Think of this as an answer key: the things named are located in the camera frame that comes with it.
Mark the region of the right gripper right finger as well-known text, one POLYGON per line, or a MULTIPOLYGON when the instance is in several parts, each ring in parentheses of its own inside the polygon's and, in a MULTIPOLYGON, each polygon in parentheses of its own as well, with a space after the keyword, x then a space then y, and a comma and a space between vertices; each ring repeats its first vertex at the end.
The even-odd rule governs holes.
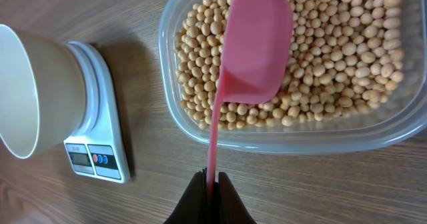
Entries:
POLYGON ((218 173, 216 217, 219 224, 256 224, 224 172, 218 173))

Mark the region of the pink plastic measuring scoop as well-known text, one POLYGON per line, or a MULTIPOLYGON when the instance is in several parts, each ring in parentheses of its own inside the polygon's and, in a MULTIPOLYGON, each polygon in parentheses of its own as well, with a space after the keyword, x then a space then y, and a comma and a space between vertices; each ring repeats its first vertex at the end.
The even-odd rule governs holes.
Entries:
POLYGON ((278 92, 288 63, 293 11, 287 0, 232 0, 214 99, 207 197, 216 175, 218 121, 224 102, 259 104, 278 92))

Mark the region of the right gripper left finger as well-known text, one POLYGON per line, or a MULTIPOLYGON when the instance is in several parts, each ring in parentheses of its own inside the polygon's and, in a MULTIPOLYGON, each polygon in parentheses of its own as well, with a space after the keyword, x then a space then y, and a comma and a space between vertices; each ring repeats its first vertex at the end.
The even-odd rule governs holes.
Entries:
POLYGON ((206 170, 193 175, 178 204, 164 224, 202 224, 206 208, 206 170))

